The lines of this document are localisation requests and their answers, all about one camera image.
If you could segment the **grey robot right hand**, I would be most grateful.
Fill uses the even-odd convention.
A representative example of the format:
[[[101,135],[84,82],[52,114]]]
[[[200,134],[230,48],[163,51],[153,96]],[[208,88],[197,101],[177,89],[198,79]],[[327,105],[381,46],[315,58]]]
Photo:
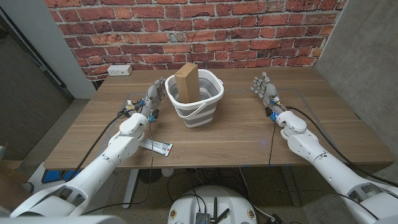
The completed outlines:
[[[262,72],[262,78],[254,77],[251,91],[262,100],[268,115],[274,113],[278,116],[287,111],[287,108],[280,100],[280,95],[275,85],[265,71]]]

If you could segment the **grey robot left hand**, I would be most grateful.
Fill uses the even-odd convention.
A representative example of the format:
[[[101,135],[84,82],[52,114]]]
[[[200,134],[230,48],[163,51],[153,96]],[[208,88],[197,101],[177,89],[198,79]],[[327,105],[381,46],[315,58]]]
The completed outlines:
[[[149,118],[155,110],[159,109],[161,101],[166,94],[165,78],[160,77],[149,86],[140,114]]]

